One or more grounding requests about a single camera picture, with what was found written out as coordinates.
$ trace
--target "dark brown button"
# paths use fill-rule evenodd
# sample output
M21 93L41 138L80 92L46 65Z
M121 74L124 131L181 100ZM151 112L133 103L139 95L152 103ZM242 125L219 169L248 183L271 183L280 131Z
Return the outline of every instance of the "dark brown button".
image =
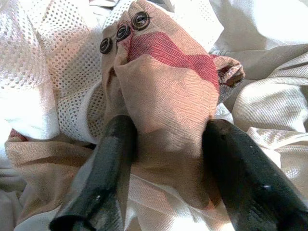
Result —
M135 30L144 30L150 24L150 16L147 12L141 11L131 19L131 25Z
M100 52L102 54L108 54L112 49L111 38L104 38L100 44Z
M121 41L125 38L127 38L128 35L130 35L130 27L128 25L121 26L116 33L116 40Z

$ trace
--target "button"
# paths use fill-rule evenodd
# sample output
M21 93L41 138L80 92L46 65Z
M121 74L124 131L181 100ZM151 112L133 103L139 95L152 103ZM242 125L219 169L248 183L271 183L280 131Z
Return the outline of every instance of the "button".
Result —
M128 25L121 26L116 33L116 40L121 41L130 35L130 27Z
M131 19L131 24L135 30L144 30L150 24L150 16L145 11L138 12Z
M108 54L112 48L111 38L104 38L100 44L100 52L102 54Z

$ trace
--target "round button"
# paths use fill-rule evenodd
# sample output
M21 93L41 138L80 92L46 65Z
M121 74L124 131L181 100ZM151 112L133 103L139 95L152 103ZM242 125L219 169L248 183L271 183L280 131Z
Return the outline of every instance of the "round button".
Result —
M145 11L138 12L131 19L131 24L135 30L144 30L150 24L150 16Z
M116 33L116 40L121 41L130 35L130 27L128 25L121 26Z
M100 52L102 54L108 54L112 48L111 38L104 38L100 44Z

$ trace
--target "clothing pile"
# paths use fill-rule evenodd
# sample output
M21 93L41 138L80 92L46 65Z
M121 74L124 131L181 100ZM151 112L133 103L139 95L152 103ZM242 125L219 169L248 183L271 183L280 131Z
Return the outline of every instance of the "clothing pile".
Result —
M281 25L262 4L0 0L1 230L49 230L116 115L138 131L126 231L233 230L202 183L211 118L247 132L308 197L308 35L292 24L308 3L291 23L276 13Z

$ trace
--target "red herringbone stripe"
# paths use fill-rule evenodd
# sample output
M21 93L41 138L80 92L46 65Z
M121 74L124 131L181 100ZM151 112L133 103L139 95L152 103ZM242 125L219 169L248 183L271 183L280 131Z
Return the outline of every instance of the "red herringbone stripe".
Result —
M195 71L200 78L210 81L219 90L218 75L212 58L209 55L184 54L163 32L153 32L133 38L129 36L120 44L127 50L129 62L148 54L169 66Z

